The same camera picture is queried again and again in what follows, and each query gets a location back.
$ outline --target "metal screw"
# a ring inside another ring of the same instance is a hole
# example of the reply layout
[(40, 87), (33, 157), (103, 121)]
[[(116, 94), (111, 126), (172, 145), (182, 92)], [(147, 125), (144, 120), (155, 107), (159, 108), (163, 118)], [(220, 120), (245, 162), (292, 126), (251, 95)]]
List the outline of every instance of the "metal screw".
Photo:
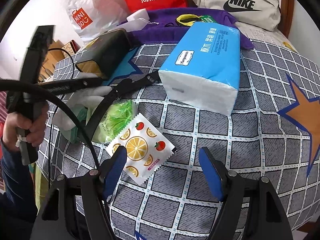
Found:
[(267, 177), (261, 177), (262, 182), (264, 183), (268, 183), (269, 179)]
[(56, 177), (57, 180), (63, 180), (64, 179), (64, 175), (63, 174), (60, 174)]
[(99, 172), (99, 171), (98, 171), (97, 169), (93, 169), (93, 170), (89, 171), (89, 174), (90, 174), (91, 176), (94, 176), (94, 175), (97, 175), (98, 172)]
[(235, 176), (237, 176), (237, 173), (235, 171), (230, 170), (230, 171), (228, 171), (228, 175), (231, 177), (235, 177)]

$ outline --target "cardboard box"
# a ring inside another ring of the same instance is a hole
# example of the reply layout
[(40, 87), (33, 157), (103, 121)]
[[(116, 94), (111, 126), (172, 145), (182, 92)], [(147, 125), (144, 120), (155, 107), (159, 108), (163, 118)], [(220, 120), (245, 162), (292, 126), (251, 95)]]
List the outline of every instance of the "cardboard box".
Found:
[[(57, 42), (53, 41), (53, 43), (50, 45), (49, 49), (51, 48), (62, 48), (62, 46), (60, 46)], [(45, 56), (45, 59), (42, 63), (42, 67), (40, 69), (40, 74), (42, 76), (40, 76), (38, 78), (39, 82), (43, 81), (43, 77), (45, 77), (46, 79), (48, 77), (50, 77), (50, 72), (54, 73), (55, 70), (55, 66), (56, 64), (63, 60), (64, 56), (61, 50), (51, 50), (47, 53), (47, 55)]]

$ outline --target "hand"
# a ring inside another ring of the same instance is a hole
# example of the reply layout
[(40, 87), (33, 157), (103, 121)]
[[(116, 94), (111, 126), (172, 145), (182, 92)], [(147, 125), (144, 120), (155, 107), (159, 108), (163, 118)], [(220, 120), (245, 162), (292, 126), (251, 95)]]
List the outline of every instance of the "hand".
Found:
[(31, 143), (33, 147), (39, 146), (44, 138), (44, 130), (46, 127), (46, 120), (48, 118), (48, 104), (42, 108), (41, 115), (33, 123), (30, 119), (24, 117), (22, 114), (11, 113), (8, 114), (4, 123), (2, 141), (10, 152), (18, 152), (16, 147), (17, 131), (16, 128), (30, 130), (27, 135), (27, 142)]

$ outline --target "nike logo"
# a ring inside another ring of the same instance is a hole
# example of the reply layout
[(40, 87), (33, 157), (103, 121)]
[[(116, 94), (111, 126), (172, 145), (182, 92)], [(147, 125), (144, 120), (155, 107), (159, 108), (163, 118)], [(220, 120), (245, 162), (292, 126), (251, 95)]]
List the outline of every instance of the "nike logo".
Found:
[[(231, 7), (229, 3), (240, 6), (242, 8)], [(227, 12), (249, 12), (249, 11), (261, 12), (261, 10), (253, 9), (254, 4), (255, 4), (255, 1), (253, 0), (228, 0), (223, 5), (223, 9)]]

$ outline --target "white plastic bag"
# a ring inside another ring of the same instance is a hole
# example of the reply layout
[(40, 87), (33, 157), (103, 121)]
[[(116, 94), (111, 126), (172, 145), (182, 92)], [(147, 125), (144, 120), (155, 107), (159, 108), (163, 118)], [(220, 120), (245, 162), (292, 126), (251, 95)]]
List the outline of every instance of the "white plastic bag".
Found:
[[(97, 76), (93, 73), (80, 72), (77, 76), (77, 79), (93, 78), (93, 77), (97, 77)], [(112, 90), (112, 87), (109, 87), (109, 86), (100, 86), (96, 88), (87, 88), (87, 89), (78, 90), (71, 95), (69, 100), (66, 102), (66, 105), (69, 108), (73, 108), (75, 106), (85, 106), (88, 108), (88, 107), (91, 107), (92, 104), (98, 105), (102, 100), (97, 99), (97, 97), (103, 99), (103, 96), (110, 93), (111, 90)], [(53, 116), (52, 124), (58, 126), (60, 130), (65, 130), (65, 131), (71, 130), (76, 126), (74, 122), (72, 122), (72, 120), (61, 109), (59, 109), (56, 112), (56, 114)]]
[(84, 43), (114, 28), (128, 16), (113, 0), (61, 0), (61, 3)]

